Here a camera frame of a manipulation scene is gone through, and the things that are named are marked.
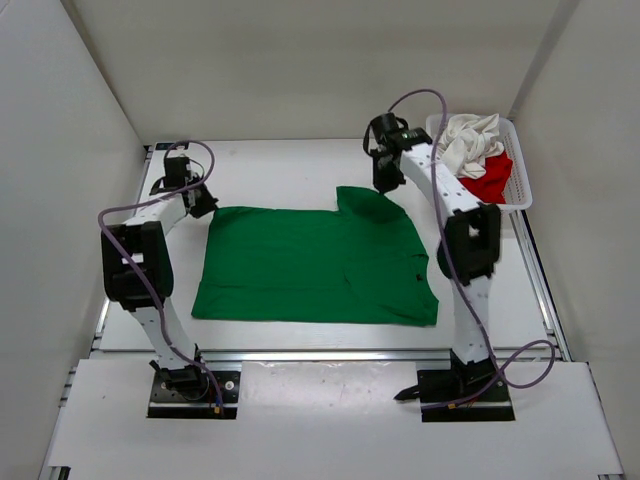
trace red cloth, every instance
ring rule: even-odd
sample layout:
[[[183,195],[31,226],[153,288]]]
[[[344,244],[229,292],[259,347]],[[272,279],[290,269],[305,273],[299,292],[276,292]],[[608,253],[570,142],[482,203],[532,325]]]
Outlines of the red cloth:
[[[485,203],[505,203],[502,192],[504,192],[504,187],[511,175],[512,166],[513,161],[506,152],[503,152],[485,160],[484,168],[487,173],[482,177],[476,180],[467,177],[458,180],[467,190]]]

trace plastic basket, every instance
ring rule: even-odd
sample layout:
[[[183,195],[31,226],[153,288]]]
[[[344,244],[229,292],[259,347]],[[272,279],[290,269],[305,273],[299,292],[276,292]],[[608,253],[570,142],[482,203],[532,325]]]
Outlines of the plastic basket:
[[[427,118],[427,131],[435,132],[440,124],[442,115],[430,115]],[[516,127],[506,118],[500,117],[498,128],[500,129],[500,141],[504,144],[505,151],[511,160],[513,168],[511,176],[504,189],[506,204],[499,204],[501,210],[510,212],[514,210],[526,210],[531,206],[533,197],[529,186],[529,177],[524,166],[524,157],[520,149],[520,142],[516,135]]]

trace white wall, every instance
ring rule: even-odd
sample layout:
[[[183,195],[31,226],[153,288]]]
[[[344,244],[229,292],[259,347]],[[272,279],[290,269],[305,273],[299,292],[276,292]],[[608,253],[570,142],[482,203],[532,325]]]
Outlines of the white wall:
[[[402,93],[507,115],[558,0],[68,0],[144,142],[354,138]],[[416,101],[403,114],[420,125]]]
[[[144,151],[58,1],[0,10],[0,478],[33,480],[97,320],[96,214]]]
[[[583,0],[516,125],[569,347],[640,478],[640,2]]]

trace white cloth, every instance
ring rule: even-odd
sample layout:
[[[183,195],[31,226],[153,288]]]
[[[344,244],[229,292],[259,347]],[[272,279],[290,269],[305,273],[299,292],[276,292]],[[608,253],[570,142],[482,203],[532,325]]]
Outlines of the white cloth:
[[[487,173],[485,159],[504,152],[504,145],[498,141],[499,119],[497,113],[489,117],[453,115],[449,119],[438,143],[438,155],[451,173],[474,179]],[[437,133],[429,132],[433,138]]]

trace green shirt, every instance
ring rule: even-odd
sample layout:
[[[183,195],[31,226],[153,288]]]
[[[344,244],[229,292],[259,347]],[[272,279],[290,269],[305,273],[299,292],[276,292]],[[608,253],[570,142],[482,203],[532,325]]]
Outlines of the green shirt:
[[[334,212],[217,210],[192,315],[435,325],[429,257],[405,211],[365,188],[337,196]]]

